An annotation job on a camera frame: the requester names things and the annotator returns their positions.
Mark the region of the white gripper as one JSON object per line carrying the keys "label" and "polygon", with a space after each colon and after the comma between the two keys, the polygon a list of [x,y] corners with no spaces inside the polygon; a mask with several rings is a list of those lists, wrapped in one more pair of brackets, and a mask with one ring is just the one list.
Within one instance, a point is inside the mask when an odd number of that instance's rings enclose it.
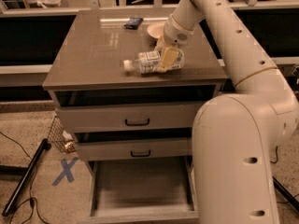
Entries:
{"label": "white gripper", "polygon": [[182,27],[176,22],[173,15],[168,17],[164,24],[164,35],[160,35],[155,46],[155,50],[162,52],[157,66],[159,73],[166,72],[178,57],[178,48],[166,47],[166,43],[168,45],[183,46],[189,42],[193,34],[194,30]]}

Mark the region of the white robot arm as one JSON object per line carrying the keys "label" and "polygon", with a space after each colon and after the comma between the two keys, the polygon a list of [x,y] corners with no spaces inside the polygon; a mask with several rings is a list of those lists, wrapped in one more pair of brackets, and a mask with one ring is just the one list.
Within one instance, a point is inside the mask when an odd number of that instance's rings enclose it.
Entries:
{"label": "white robot arm", "polygon": [[206,20],[235,91],[206,102],[194,118],[199,224],[279,224],[270,151],[297,128],[297,98],[227,0],[180,0],[157,43],[159,71],[170,67],[200,20]]}

